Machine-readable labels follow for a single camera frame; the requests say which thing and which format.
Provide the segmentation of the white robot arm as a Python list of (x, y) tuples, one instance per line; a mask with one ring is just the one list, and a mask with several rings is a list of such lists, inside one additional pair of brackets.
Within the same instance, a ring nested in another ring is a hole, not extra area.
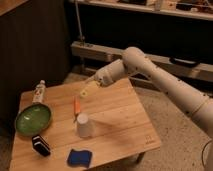
[(95, 81), (107, 87), (129, 75), (141, 74), (149, 79), (171, 102), (189, 117), (212, 140), (204, 171), (213, 171), (213, 98), (155, 65), (137, 47), (128, 47), (122, 58), (98, 69), (86, 83)]

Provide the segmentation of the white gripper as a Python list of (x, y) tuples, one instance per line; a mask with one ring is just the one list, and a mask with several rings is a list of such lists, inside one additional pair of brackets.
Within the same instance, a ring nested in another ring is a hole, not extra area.
[(100, 85), (103, 87), (109, 86), (119, 80), (122, 76), (122, 67), (118, 65), (106, 65), (99, 69), (95, 75), (94, 79), (96, 81), (91, 81), (85, 85), (85, 87), (80, 91), (80, 97), (85, 98), (94, 92), (96, 92)]

